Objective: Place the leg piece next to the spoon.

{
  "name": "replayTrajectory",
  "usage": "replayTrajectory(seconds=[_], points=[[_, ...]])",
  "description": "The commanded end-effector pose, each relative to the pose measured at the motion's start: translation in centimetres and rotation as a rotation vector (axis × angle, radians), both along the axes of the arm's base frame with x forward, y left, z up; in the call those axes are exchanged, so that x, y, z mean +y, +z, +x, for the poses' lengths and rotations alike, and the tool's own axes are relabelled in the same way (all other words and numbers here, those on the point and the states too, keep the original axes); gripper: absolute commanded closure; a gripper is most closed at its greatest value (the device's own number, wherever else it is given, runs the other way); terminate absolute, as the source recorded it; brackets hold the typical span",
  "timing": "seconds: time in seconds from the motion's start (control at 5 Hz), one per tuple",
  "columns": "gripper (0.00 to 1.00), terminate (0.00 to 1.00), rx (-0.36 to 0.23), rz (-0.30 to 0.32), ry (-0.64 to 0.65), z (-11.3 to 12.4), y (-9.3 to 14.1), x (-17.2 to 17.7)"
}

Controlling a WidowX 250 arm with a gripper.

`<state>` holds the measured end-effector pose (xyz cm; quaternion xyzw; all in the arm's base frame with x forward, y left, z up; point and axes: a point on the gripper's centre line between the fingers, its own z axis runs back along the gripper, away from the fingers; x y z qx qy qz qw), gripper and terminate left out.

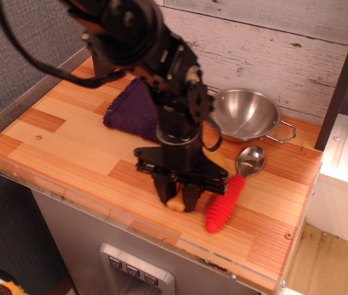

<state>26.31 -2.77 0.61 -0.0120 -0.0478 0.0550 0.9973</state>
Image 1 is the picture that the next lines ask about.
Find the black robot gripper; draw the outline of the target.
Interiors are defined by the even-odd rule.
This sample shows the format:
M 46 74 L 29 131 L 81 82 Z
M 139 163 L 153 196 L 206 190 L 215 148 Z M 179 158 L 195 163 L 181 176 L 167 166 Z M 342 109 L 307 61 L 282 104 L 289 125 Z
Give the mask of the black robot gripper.
M 177 193 L 177 183 L 183 187 L 185 212 L 193 212 L 204 191 L 224 194 L 228 172 L 208 160 L 202 151 L 203 131 L 196 128 L 190 138 L 168 136 L 157 130 L 160 146 L 138 147 L 137 170 L 152 175 L 160 201 L 166 204 Z

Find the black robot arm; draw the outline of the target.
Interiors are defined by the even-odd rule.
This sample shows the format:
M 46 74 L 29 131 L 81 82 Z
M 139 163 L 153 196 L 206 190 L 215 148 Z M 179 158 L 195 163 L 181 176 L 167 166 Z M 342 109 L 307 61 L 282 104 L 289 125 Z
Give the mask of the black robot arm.
M 223 194 L 228 173 L 202 148 L 204 121 L 214 99 L 202 81 L 194 52 L 164 23 L 154 1 L 65 1 L 85 28 L 92 53 L 132 73 L 149 88 L 157 110 L 158 147 L 135 150 L 137 168 L 150 173 L 162 202 L 183 185 L 185 210 L 194 211 L 205 191 Z

